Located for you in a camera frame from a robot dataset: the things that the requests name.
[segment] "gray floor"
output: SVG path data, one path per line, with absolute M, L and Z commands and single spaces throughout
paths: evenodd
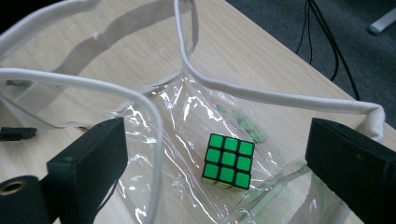
M 304 25 L 303 0 L 227 0 L 262 29 L 295 51 Z M 396 23 L 380 35 L 367 27 L 396 7 L 396 1 L 317 0 L 326 22 L 342 51 L 362 101 L 384 106 L 387 123 L 396 128 Z M 325 34 L 310 14 L 312 66 L 327 78 L 334 72 L 335 59 Z M 307 27 L 298 55 L 309 62 Z M 341 64 L 334 81 L 355 96 L 346 70 Z

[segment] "black clamp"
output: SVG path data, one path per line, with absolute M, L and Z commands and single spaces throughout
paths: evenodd
M 396 214 L 396 152 L 347 126 L 313 119 L 305 158 L 364 223 Z
M 36 128 L 1 128 L 0 141 L 21 141 L 35 136 Z
M 127 161 L 123 119 L 97 124 L 47 162 L 42 180 L 25 175 L 0 184 L 0 223 L 93 223 Z

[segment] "transparent plastic sheet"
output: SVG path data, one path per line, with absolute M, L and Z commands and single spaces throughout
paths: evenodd
M 246 194 L 221 223 L 343 223 L 348 212 L 347 205 L 299 159 Z
M 234 88 L 236 91 L 230 91 L 228 85 L 223 85 L 225 88 L 222 88 L 222 83 L 220 87 L 214 85 L 213 82 L 198 76 L 199 72 L 189 64 L 186 55 L 193 51 L 197 41 L 194 2 L 175 1 L 173 5 L 172 1 L 120 0 L 114 3 L 114 6 L 122 6 L 120 8 L 114 8 L 109 1 L 98 2 L 94 11 L 56 21 L 48 30 L 41 31 L 25 45 L 12 50 L 0 65 L 30 69 L 6 69 L 6 73 L 12 73 L 13 78 L 18 77 L 18 73 L 28 75 L 33 73 L 33 70 L 52 71 L 115 82 L 128 89 L 137 90 L 159 109 L 163 128 L 159 128 L 162 126 L 154 122 L 155 116 L 151 114 L 153 111 L 137 104 L 131 98 L 125 95 L 120 97 L 104 90 L 92 91 L 94 86 L 88 89 L 83 86 L 70 87 L 64 84 L 65 80 L 57 79 L 56 74 L 48 75 L 53 75 L 57 82 L 46 82 L 44 78 L 4 79 L 0 89 L 3 103 L 9 108 L 15 107 L 14 111 L 28 114 L 28 116 L 20 116 L 27 122 L 26 126 L 33 122 L 45 124 L 43 125 L 45 128 L 89 127 L 104 119 L 125 117 L 130 159 L 118 184 L 118 195 L 115 197 L 124 203 L 124 210 L 128 213 L 120 216 L 130 216 L 135 223 L 260 222 L 268 214 L 271 214 L 271 220 L 280 222 L 292 220 L 293 212 L 297 213 L 299 205 L 304 204 L 304 195 L 308 195 L 307 191 L 310 188 L 321 189 L 323 184 L 313 182 L 309 185 L 309 172 L 303 172 L 302 193 L 296 194 L 302 197 L 294 201 L 294 198 L 288 196 L 295 193 L 293 185 L 288 185 L 284 181 L 285 173 L 291 169 L 290 167 L 295 166 L 293 164 L 288 166 L 293 156 L 289 154 L 287 148 L 279 149 L 266 142 L 271 139 L 271 134 L 266 136 L 265 121 L 260 116 L 263 104 L 276 103 L 276 99 L 267 94 L 268 92 L 249 96 L 245 94 L 243 88 L 236 87 Z M 107 9 L 120 12 L 107 14 Z M 133 12 L 134 16 L 122 16 L 128 12 Z M 154 16 L 157 15 L 154 12 L 166 13 L 159 13 L 158 15 L 161 16 L 158 17 Z M 114 14 L 118 16 L 106 18 L 107 15 Z M 142 17 L 136 15 L 146 16 L 143 17 L 146 19 L 139 20 L 138 18 Z M 182 22 L 182 30 L 178 27 L 180 23 L 175 24 L 174 15 L 178 22 Z M 106 21 L 96 22 L 102 18 L 106 18 Z M 122 22 L 118 24 L 120 26 L 112 26 L 117 24 L 115 21 Z M 126 21 L 133 21 L 139 28 L 123 29 L 122 24 Z M 60 29 L 63 30 L 62 32 L 59 32 L 57 28 L 59 26 L 63 27 Z M 114 34 L 106 31 L 120 32 Z M 51 46 L 46 42 L 48 38 L 55 38 L 52 36 L 54 32 L 59 33 L 59 46 Z M 81 33 L 77 39 L 69 39 L 69 36 L 64 35 L 75 32 Z M 159 42 L 152 42 L 149 37 L 153 35 L 161 35 L 163 38 Z M 179 43 L 182 45 L 181 56 L 178 50 Z M 39 55 L 39 57 L 24 62 L 26 54 Z M 125 67 L 113 67 L 115 61 L 123 61 L 117 65 L 121 64 Z M 7 80 L 19 82 L 7 83 Z M 333 102 L 328 103 L 328 107 L 332 107 Z M 347 102 L 341 101 L 341 103 L 343 103 L 341 107 L 347 105 Z M 370 108 L 363 109 L 361 114 L 369 114 L 376 110 L 375 105 L 367 105 L 367 107 Z M 163 130 L 163 141 L 158 135 L 162 133 L 158 131 L 159 129 Z M 205 150 L 211 133 L 256 142 L 251 191 L 234 192 L 201 181 Z M 155 150 L 160 144 L 159 141 L 163 144 L 161 162 L 158 162 Z M 163 164 L 160 170 L 158 170 L 159 163 Z M 279 194 L 281 197 L 269 200 L 263 191 L 269 188 L 276 189 L 277 186 L 280 188 L 286 186 L 290 193 Z M 161 189 L 160 197 L 158 197 L 158 189 Z M 290 213 L 277 213 L 274 209 L 257 209 L 259 212 L 254 216 L 246 217 L 244 211 L 249 210 L 255 200 L 260 199 L 262 195 L 265 195 L 263 198 L 268 201 L 263 205 L 269 203 L 280 206 L 285 203 L 290 205 L 291 199 L 296 204 L 287 211 Z M 328 199 L 326 197 L 333 196 L 330 193 L 315 195 L 308 203 L 323 200 L 324 204 L 329 204 L 326 203 Z M 328 211 L 327 209 L 335 205 L 324 207 L 324 210 Z M 319 206 L 302 206 L 301 209 L 306 212 L 303 214 L 313 216 L 324 214 L 319 211 L 321 209 Z M 316 223 L 312 219 L 307 219 L 307 222 Z

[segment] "green sticker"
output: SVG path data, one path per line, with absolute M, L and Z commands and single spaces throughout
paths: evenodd
M 233 182 L 233 175 L 234 175 L 233 169 L 222 167 L 220 172 L 220 180 L 231 183 Z
M 236 168 L 243 171 L 250 171 L 251 167 L 251 159 L 246 157 L 239 157 L 238 163 L 236 164 Z
M 221 163 L 224 165 L 233 166 L 235 164 L 235 158 L 236 156 L 234 153 L 224 152 L 221 159 Z
M 236 174 L 235 185 L 244 189 L 249 187 L 250 176 L 242 173 Z
M 253 143 L 241 142 L 241 145 L 239 147 L 239 153 L 247 156 L 252 156 L 253 147 L 254 147 Z
M 217 165 L 207 164 L 205 166 L 204 176 L 210 178 L 218 177 L 219 167 Z
M 206 154 L 207 161 L 219 162 L 220 151 L 210 148 Z
M 225 139 L 225 145 L 224 145 L 225 149 L 228 149 L 228 150 L 231 150 L 231 151 L 236 151 L 237 147 L 238 147 L 238 140 L 237 139 L 230 138 L 230 137 Z
M 222 147 L 223 137 L 216 134 L 210 135 L 209 145 L 212 147 Z

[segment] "clear plastic bag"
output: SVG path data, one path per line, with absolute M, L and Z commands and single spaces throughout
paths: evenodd
M 205 77 L 189 58 L 198 41 L 194 1 L 84 1 L 87 11 L 73 14 L 70 8 L 77 2 L 39 11 L 32 15 L 32 24 L 22 21 L 0 36 L 0 96 L 24 126 L 89 128 L 124 117 L 129 161 L 113 196 L 116 201 L 108 206 L 135 223 L 249 223 L 268 214 L 273 214 L 271 220 L 293 220 L 292 212 L 298 209 L 287 215 L 267 209 L 250 219 L 241 217 L 260 198 L 290 205 L 290 198 L 274 201 L 262 193 L 275 182 L 283 188 L 283 177 L 278 177 L 295 159 L 288 148 L 272 141 L 265 125 L 285 115 L 264 118 L 262 111 L 293 106 L 361 114 L 365 119 L 357 129 L 382 138 L 380 105 L 256 90 Z M 57 10 L 63 13 L 54 16 Z M 46 13 L 52 15 L 52 23 L 37 24 Z M 59 41 L 46 41 L 49 38 Z M 26 62 L 26 55 L 37 57 Z M 119 61 L 122 67 L 116 69 L 114 62 Z M 256 143 L 251 191 L 234 192 L 201 181 L 211 133 Z M 305 192 L 323 188 L 314 178 L 311 186 L 306 175 L 301 179 Z M 301 195 L 298 202 L 304 204 Z M 325 201 L 333 197 L 315 196 Z M 325 214 L 322 207 L 302 209 Z
M 222 223 L 343 223 L 348 212 L 347 205 L 299 159 L 247 193 Z

